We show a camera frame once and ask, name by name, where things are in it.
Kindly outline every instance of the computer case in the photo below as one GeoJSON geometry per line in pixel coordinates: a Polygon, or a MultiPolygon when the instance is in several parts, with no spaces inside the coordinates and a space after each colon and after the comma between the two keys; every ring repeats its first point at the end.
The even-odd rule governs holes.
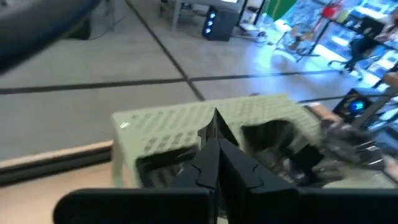
{"type": "Polygon", "coordinates": [[[202,28],[202,36],[207,40],[229,41],[239,20],[239,12],[210,6],[202,28]]]}

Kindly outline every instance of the green object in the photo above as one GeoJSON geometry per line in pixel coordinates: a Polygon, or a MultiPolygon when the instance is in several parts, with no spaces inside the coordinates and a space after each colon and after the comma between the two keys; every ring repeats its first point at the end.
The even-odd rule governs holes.
{"type": "Polygon", "coordinates": [[[297,0],[266,0],[269,1],[268,7],[265,7],[261,14],[266,13],[274,21],[280,19],[297,2],[297,0]]]}

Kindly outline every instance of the blue led light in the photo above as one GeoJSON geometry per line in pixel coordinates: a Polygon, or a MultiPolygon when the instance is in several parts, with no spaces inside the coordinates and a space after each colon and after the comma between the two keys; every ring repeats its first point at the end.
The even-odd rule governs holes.
{"type": "Polygon", "coordinates": [[[359,113],[365,109],[365,102],[363,101],[354,101],[349,105],[349,110],[352,113],[359,113]]]}

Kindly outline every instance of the concrete floor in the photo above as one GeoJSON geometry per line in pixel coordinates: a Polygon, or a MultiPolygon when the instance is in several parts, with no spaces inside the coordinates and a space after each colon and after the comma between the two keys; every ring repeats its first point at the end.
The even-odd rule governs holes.
{"type": "MultiPolygon", "coordinates": [[[[56,43],[0,77],[0,92],[32,87],[32,93],[0,96],[0,160],[111,139],[113,112],[198,101],[195,89],[206,100],[288,93],[300,101],[341,96],[358,84],[331,71],[323,57],[296,63],[273,46],[241,39],[207,42],[199,24],[172,32],[169,22],[157,17],[156,0],[131,2],[179,66],[129,9],[115,33],[56,43]],[[111,82],[129,86],[108,87],[111,82]],[[90,83],[98,85],[37,88],[90,83]]],[[[325,104],[332,108],[337,102],[325,104]]]]}

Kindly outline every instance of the gray floor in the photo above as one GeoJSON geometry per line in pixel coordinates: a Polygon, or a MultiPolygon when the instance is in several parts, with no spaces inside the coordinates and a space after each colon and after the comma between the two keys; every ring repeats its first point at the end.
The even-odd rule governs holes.
{"type": "MultiPolygon", "coordinates": [[[[311,100],[344,95],[358,84],[330,72],[321,57],[296,63],[272,46],[241,39],[207,42],[199,37],[199,24],[182,24],[172,32],[169,22],[157,17],[156,0],[131,2],[182,70],[129,9],[115,33],[91,41],[62,40],[1,76],[0,90],[109,82],[131,86],[2,94],[0,160],[111,139],[109,118],[115,111],[198,101],[186,81],[206,100],[251,93],[311,100]]],[[[337,102],[325,104],[332,108],[337,102]]]]}

